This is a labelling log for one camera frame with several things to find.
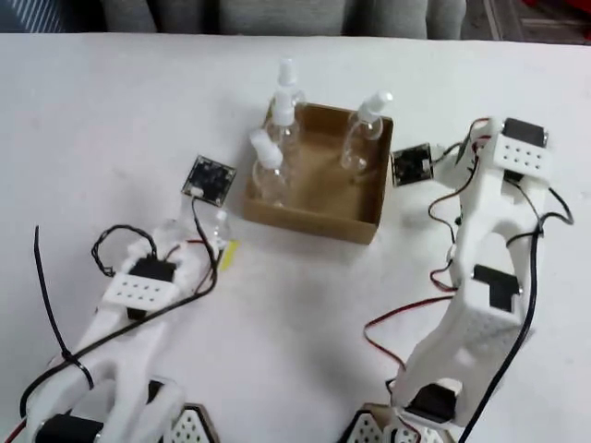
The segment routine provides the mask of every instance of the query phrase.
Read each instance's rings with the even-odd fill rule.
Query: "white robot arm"
[[[207,279],[212,270],[210,253],[217,251],[192,245],[206,240],[183,222],[169,221],[153,232],[157,257],[144,239],[128,248],[128,258],[104,293],[76,352],[187,300]],[[179,310],[168,312],[79,358],[94,385],[109,387],[106,404],[92,417],[77,413],[89,394],[78,367],[70,365],[50,377],[25,403],[26,441],[168,443],[175,441],[181,427],[182,441],[215,441],[203,428],[199,408],[186,407],[183,390],[153,372],[155,358],[179,314]]]
[[[460,194],[463,216],[450,257],[457,291],[441,323],[399,370],[392,390],[397,413],[428,428],[468,425],[512,349],[529,305],[532,237],[510,241],[539,227],[552,150],[539,126],[512,119],[500,131],[494,126],[488,120],[473,127],[464,155],[450,155],[435,167],[436,179],[444,184],[457,188],[471,182]],[[483,134],[494,135],[479,149]],[[491,233],[510,242],[514,275],[478,263]],[[449,380],[455,383],[449,386]]]

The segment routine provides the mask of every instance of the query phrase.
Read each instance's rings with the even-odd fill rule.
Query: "white table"
[[[589,48],[122,34],[0,36],[0,434],[18,422],[20,392],[58,350],[35,274],[34,225],[56,317],[73,345],[107,283],[92,242],[116,222],[151,229],[175,216],[198,153],[239,167],[228,207],[242,245],[215,293],[187,308],[159,373],[206,404],[223,442],[334,441],[363,401],[386,400],[383,380],[396,367],[363,342],[362,326],[437,294],[428,271],[443,263],[449,238],[426,207],[445,190],[391,190],[367,247],[241,220],[246,135],[265,113],[285,54],[312,102],[353,108],[377,88],[392,90],[393,149],[451,143],[488,114],[548,128],[558,151],[554,185],[576,225],[548,225],[537,332],[473,439],[584,440]],[[209,208],[201,212],[211,218]],[[105,259],[123,253],[115,242],[105,247]],[[406,314],[375,335],[407,356],[443,309]]]

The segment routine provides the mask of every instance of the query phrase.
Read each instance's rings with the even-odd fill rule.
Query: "yellow tag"
[[[240,245],[240,242],[238,242],[237,240],[230,241],[227,248],[225,248],[225,250],[223,251],[222,261],[220,262],[218,268],[219,270],[226,270],[230,268],[230,266],[232,265],[232,261],[234,260],[234,252],[238,248],[238,245]]]

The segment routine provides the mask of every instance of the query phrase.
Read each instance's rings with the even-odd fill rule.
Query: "white bottle cap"
[[[279,169],[283,163],[283,154],[271,141],[264,129],[255,129],[250,133],[250,143],[257,151],[260,164],[265,169]]]
[[[296,67],[291,58],[283,58],[279,62],[279,85],[284,88],[290,88],[297,83]]]
[[[218,212],[215,214],[215,220],[218,222],[225,222],[228,220],[228,213],[225,210],[218,210]]]
[[[364,122],[373,123],[380,118],[380,114],[386,105],[394,100],[393,95],[387,90],[380,90],[363,102],[357,111],[359,118]]]
[[[271,119],[277,126],[290,126],[295,121],[296,108],[287,91],[278,90],[275,92]]]

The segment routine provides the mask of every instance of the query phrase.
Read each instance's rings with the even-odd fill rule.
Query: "brown box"
[[[284,208],[257,199],[248,180],[244,217],[259,222],[368,245],[380,225],[393,121],[383,117],[379,140],[368,142],[368,168],[361,175],[343,169],[341,149],[351,111],[309,104],[302,115],[301,157]]]

